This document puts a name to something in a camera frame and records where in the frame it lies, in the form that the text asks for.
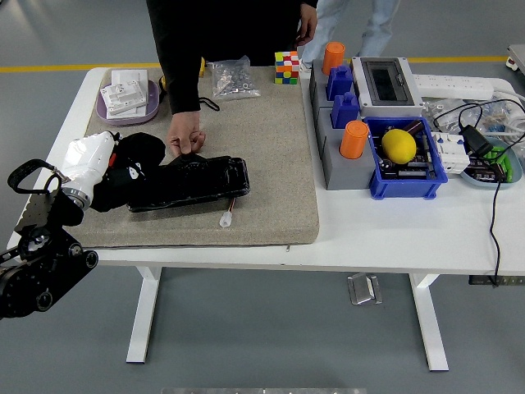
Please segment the person's right hand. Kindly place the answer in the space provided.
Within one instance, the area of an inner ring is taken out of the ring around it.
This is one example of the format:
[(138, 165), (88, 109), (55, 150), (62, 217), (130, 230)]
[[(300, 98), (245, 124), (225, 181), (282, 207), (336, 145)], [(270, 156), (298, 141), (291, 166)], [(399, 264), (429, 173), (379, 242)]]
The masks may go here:
[(179, 112), (172, 115), (167, 132), (167, 145), (174, 158), (198, 153), (206, 135), (200, 130), (200, 111)]

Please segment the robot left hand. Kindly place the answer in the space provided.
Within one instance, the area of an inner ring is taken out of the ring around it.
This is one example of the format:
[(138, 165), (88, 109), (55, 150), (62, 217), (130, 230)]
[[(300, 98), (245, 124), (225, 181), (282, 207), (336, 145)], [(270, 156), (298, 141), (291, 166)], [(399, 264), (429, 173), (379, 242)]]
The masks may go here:
[(104, 131), (70, 142), (61, 171), (62, 191), (70, 197), (92, 199), (97, 188), (110, 190), (145, 177), (141, 164), (126, 151), (128, 142)]

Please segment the person's left hand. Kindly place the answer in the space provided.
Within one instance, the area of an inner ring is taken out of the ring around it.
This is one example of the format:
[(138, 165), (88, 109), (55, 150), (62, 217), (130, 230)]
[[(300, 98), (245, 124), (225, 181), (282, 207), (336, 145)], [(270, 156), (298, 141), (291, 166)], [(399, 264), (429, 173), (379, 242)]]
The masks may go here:
[(317, 10), (315, 7), (302, 2), (300, 5), (300, 21), (296, 38), (295, 47), (304, 46), (313, 40), (317, 28)]

